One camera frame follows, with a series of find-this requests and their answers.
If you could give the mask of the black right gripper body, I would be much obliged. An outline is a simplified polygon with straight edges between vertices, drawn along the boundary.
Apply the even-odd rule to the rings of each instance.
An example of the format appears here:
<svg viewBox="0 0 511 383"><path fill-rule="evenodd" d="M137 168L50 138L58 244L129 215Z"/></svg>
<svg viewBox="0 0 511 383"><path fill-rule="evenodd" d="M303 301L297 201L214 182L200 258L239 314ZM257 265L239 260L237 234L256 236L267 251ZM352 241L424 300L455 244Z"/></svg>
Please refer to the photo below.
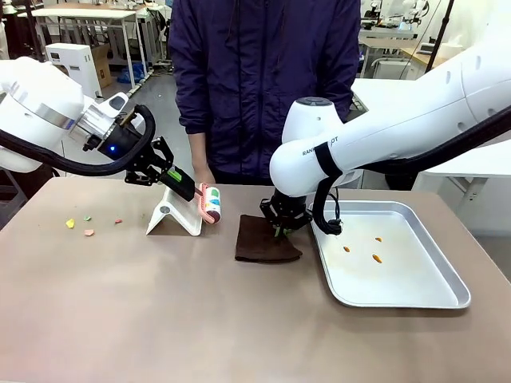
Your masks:
<svg viewBox="0 0 511 383"><path fill-rule="evenodd" d="M271 197L271 207L274 212L305 212L306 196L291 197L275 190Z"/></svg>

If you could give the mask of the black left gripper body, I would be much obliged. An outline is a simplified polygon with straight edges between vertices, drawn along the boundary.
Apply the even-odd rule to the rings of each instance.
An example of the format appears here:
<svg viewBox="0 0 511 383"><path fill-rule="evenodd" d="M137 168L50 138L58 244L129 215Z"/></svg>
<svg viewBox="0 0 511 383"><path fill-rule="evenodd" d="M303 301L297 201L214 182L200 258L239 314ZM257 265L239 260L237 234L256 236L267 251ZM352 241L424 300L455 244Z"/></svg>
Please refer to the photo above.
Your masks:
<svg viewBox="0 0 511 383"><path fill-rule="evenodd" d="M151 138L149 142L137 152L135 155L136 160L140 156L146 157L150 153L154 153L152 141L155 134L155 120L149 120L149 123L145 127L149 127ZM108 137L97 147L97 150L111 160L119 160L129 152L133 152L133 148L141 138L142 134L135 129L131 121L124 124L120 124L116 121L110 129Z"/></svg>

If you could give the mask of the person's right hand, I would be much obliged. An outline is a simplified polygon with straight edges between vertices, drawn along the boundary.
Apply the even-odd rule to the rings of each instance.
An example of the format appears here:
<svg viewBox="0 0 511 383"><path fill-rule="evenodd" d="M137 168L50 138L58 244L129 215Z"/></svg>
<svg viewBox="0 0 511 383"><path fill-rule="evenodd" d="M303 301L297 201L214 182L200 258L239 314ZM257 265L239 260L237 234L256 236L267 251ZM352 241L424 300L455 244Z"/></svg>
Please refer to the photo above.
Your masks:
<svg viewBox="0 0 511 383"><path fill-rule="evenodd" d="M215 178L207 164L194 167L195 180L197 183L214 184Z"/></svg>

